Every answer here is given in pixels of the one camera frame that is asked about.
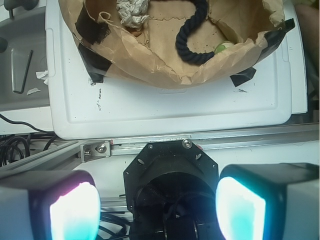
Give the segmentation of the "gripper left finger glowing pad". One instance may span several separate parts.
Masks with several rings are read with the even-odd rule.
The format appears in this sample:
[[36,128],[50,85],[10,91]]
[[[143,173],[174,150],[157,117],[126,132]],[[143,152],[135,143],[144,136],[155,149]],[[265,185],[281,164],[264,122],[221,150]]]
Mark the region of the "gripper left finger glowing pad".
[[101,200],[84,170],[0,173],[2,240],[94,240]]

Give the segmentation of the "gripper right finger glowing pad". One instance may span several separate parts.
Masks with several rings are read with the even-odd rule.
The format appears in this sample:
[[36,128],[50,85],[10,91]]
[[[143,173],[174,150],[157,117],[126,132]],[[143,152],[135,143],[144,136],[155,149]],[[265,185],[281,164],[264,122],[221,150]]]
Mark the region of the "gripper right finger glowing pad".
[[318,240],[320,167],[227,165],[220,173],[215,207],[227,240]]

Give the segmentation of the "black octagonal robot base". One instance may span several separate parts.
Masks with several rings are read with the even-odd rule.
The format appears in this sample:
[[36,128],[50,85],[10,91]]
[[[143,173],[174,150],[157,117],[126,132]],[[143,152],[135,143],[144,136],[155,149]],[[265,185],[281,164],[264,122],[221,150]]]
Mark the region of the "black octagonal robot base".
[[131,240],[220,240],[215,196],[218,164],[207,154],[160,156],[123,172]]

